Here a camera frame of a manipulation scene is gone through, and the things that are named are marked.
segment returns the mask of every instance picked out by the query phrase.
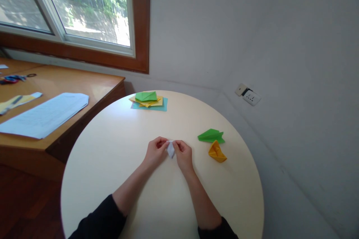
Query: white paper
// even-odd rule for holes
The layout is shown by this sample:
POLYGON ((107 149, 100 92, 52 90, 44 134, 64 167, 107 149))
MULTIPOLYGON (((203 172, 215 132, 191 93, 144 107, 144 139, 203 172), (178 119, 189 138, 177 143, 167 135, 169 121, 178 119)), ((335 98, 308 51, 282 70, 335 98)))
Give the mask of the white paper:
POLYGON ((172 159, 173 156, 175 155, 175 148, 173 147, 173 140, 172 141, 168 141, 169 142, 169 145, 167 147, 167 152, 168 152, 168 155, 169 157, 172 159))
POLYGON ((88 95, 62 93, 0 124, 0 132, 42 139, 68 121, 88 103, 88 95))

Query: black sleeve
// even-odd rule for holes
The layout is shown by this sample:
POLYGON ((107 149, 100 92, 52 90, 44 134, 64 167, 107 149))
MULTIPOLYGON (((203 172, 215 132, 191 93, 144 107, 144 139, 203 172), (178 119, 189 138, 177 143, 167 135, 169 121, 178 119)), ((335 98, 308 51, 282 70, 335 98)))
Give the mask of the black sleeve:
POLYGON ((223 239, 238 239, 238 236, 232 231, 229 226, 227 220, 222 217, 222 223, 214 230, 201 230, 198 227, 198 234, 200 239, 215 239, 215 238, 223 238, 223 239))
POLYGON ((117 239, 125 225, 126 217, 119 211, 112 195, 96 210, 81 220, 71 239, 114 238, 117 239))

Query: wall plate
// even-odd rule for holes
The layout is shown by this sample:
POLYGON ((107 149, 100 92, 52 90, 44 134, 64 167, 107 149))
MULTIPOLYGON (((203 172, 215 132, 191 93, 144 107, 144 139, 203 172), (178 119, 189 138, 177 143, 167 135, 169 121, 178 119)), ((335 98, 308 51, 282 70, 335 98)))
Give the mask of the wall plate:
POLYGON ((243 92, 248 89, 247 86, 245 86, 245 84, 241 83, 239 85, 239 87, 236 89, 235 93, 238 95, 238 96, 242 96, 243 92))
POLYGON ((243 99, 245 99, 252 106, 255 106, 261 100, 261 97, 258 94, 252 92, 251 90, 248 90, 244 94, 243 99))

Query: wooden floor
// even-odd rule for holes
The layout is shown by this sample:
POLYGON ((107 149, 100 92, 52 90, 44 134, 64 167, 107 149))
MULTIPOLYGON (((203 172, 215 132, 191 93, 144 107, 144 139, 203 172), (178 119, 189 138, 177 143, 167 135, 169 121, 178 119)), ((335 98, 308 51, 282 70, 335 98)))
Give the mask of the wooden floor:
POLYGON ((0 165, 0 239, 64 239, 61 183, 0 165))

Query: hand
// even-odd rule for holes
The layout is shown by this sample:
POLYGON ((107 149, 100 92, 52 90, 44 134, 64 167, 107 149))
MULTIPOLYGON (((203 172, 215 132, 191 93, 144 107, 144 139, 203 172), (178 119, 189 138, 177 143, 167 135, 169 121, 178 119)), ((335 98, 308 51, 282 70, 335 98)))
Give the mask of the hand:
POLYGON ((156 139, 148 143, 147 152, 143 164, 147 167, 156 169, 161 162, 166 158, 166 149, 169 142, 168 139, 163 137, 157 137, 156 139))
POLYGON ((192 149, 182 140, 173 141, 173 148, 177 155, 177 163, 184 176, 194 173, 192 164, 192 149))

